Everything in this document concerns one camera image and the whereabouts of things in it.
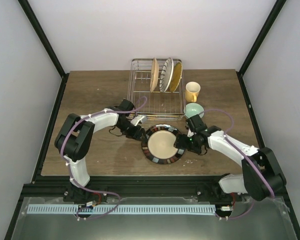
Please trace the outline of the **yellow woven pattern plate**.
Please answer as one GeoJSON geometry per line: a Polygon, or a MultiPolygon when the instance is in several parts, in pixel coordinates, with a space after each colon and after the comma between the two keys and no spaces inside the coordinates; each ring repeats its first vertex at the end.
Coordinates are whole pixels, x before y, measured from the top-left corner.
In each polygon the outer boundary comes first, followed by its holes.
{"type": "Polygon", "coordinates": [[[183,65],[179,61],[176,63],[173,69],[172,79],[169,84],[169,91],[175,92],[180,84],[181,78],[183,73],[183,65]]]}

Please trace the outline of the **yellow ceramic mug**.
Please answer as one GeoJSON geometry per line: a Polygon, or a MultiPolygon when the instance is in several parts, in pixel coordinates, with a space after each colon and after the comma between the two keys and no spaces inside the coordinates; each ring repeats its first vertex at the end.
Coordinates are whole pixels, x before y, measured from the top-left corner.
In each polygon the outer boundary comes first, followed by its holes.
{"type": "Polygon", "coordinates": [[[188,103],[196,103],[200,93],[201,86],[199,83],[191,81],[185,86],[185,100],[188,103]]]}

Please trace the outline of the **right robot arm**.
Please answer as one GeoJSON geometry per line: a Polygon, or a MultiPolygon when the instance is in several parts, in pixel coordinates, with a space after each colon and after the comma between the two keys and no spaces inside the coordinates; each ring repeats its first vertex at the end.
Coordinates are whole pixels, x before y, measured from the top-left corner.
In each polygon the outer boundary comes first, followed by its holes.
{"type": "Polygon", "coordinates": [[[219,202],[231,193],[247,194],[256,201],[274,198],[287,184],[275,153],[268,147],[247,145],[226,134],[221,128],[207,126],[197,114],[186,120],[187,134],[177,136],[174,147],[202,154],[202,150],[217,151],[236,164],[241,174],[227,174],[212,188],[213,198],[219,202]]]}

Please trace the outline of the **white blue striped plate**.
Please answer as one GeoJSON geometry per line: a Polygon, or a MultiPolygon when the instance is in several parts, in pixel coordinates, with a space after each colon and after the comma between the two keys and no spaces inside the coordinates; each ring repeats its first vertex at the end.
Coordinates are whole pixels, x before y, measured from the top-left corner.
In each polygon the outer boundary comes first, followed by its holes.
{"type": "Polygon", "coordinates": [[[167,91],[170,82],[172,80],[173,70],[174,70],[174,61],[171,57],[169,57],[165,61],[160,74],[159,90],[161,93],[167,91]]]}

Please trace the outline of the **black rimmed cream plate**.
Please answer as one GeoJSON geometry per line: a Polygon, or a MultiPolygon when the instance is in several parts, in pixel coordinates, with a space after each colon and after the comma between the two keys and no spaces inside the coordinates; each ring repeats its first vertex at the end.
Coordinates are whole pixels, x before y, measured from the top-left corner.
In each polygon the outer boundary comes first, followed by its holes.
{"type": "Polygon", "coordinates": [[[176,136],[181,132],[168,124],[157,124],[146,131],[148,141],[141,141],[141,149],[145,157],[160,165],[169,165],[177,162],[185,153],[185,149],[174,147],[176,136]]]}

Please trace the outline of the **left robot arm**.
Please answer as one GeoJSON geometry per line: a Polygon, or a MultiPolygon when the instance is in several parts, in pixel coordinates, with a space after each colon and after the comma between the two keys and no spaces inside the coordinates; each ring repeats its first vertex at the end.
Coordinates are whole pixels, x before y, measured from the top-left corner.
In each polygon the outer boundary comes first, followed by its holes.
{"type": "Polygon", "coordinates": [[[117,193],[92,190],[87,186],[91,178],[87,170],[86,155],[93,135],[108,127],[118,128],[126,138],[141,141],[145,135],[145,129],[141,124],[147,121],[147,117],[137,114],[137,111],[138,107],[124,99],[119,105],[106,107],[96,113],[87,115],[71,113],[67,116],[54,146],[65,160],[69,172],[69,189],[79,201],[87,202],[92,194],[119,197],[117,193]]]}

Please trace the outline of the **green celadon bowl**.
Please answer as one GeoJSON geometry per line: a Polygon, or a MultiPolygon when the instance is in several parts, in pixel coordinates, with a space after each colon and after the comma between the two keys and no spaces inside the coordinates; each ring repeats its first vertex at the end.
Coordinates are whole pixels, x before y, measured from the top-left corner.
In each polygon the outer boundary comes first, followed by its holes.
{"type": "Polygon", "coordinates": [[[184,116],[189,119],[195,115],[199,115],[201,118],[204,116],[204,108],[198,103],[188,103],[184,108],[184,116]]]}

